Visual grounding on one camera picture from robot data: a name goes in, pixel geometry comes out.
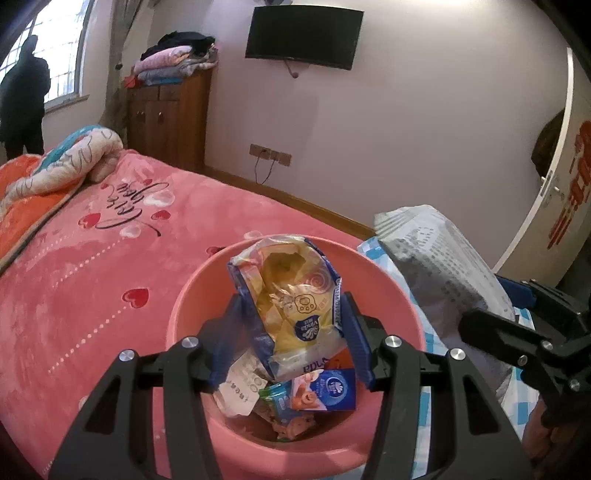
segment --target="person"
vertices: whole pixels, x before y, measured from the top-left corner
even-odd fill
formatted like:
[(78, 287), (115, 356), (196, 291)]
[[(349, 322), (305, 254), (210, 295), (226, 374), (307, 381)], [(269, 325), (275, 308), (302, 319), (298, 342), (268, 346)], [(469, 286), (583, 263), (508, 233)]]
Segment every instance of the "person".
[(24, 41), (18, 62), (0, 83), (0, 141), (9, 160), (22, 155), (23, 147), (44, 154), (41, 121), (51, 80), (47, 62), (33, 55), (37, 40), (31, 35)]

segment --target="snack wrapper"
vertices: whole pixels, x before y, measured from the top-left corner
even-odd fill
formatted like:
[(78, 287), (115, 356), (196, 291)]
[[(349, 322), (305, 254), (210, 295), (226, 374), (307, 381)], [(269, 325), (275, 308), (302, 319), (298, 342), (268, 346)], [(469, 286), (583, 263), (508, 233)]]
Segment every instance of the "snack wrapper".
[(290, 407), (291, 382), (282, 382), (263, 388), (261, 400), (254, 412), (271, 423), (277, 438), (283, 442), (295, 440), (310, 428), (316, 426), (314, 414), (292, 410)]
[(346, 346), (341, 278), (305, 237), (264, 238), (233, 257), (228, 269), (245, 301), (255, 352), (275, 381), (322, 368)]

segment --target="pink trash bin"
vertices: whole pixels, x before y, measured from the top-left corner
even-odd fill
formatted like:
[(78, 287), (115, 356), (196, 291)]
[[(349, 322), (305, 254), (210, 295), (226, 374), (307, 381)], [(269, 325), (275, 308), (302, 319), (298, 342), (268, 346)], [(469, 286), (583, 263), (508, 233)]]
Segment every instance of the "pink trash bin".
[[(343, 278), (363, 314), (381, 320), (388, 333), (425, 349), (424, 335), (413, 306), (398, 285), (371, 260), (330, 240), (308, 236)], [(205, 320), (223, 314), (235, 288), (226, 264), (255, 243), (249, 239), (221, 250), (191, 276), (174, 305), (166, 338), (167, 348), (195, 335)], [(382, 401), (357, 382), (354, 412), (332, 413), (311, 436), (290, 443), (263, 435), (256, 416), (227, 419), (213, 397), (202, 394), (213, 448), (225, 479), (308, 480), (338, 475), (363, 465), (374, 437)]]

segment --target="metal screw head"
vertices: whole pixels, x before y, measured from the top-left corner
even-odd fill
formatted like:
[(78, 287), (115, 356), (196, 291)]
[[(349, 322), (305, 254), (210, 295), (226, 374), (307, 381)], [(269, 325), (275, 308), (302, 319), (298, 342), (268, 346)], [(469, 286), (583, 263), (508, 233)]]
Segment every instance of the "metal screw head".
[(466, 352), (461, 348), (452, 348), (450, 355), (454, 360), (464, 360), (466, 358)]
[(387, 336), (384, 342), (391, 348), (398, 348), (400, 345), (402, 345), (402, 340), (395, 335)]
[(199, 345), (199, 340), (197, 339), (197, 337), (185, 337), (183, 338), (181, 345), (184, 348), (194, 348), (197, 345)]
[(134, 357), (135, 352), (133, 350), (123, 350), (119, 354), (119, 360), (121, 360), (122, 362), (129, 362), (130, 360), (133, 360)]
[(581, 384), (579, 383), (579, 380), (573, 378), (570, 382), (569, 382), (569, 387), (573, 392), (578, 392), (581, 388)]

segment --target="red heart embroidery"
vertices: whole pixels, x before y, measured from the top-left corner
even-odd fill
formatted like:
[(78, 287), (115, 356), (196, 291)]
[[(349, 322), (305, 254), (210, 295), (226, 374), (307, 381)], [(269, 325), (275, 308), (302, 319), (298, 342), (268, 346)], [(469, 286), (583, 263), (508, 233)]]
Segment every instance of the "red heart embroidery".
[(212, 255), (215, 255), (216, 253), (222, 251), (224, 248), (226, 247), (207, 247), (205, 253), (211, 257)]
[(170, 213), (166, 210), (159, 210), (156, 213), (153, 213), (150, 217), (152, 220), (168, 220), (170, 218)]
[(140, 309), (148, 303), (149, 296), (147, 288), (132, 288), (126, 291), (121, 299), (128, 301), (132, 308)]
[(88, 215), (86, 215), (86, 216), (82, 217), (80, 220), (78, 220), (78, 225), (80, 225), (84, 229), (92, 228), (97, 223), (99, 223), (99, 220), (100, 220), (100, 213), (89, 213)]

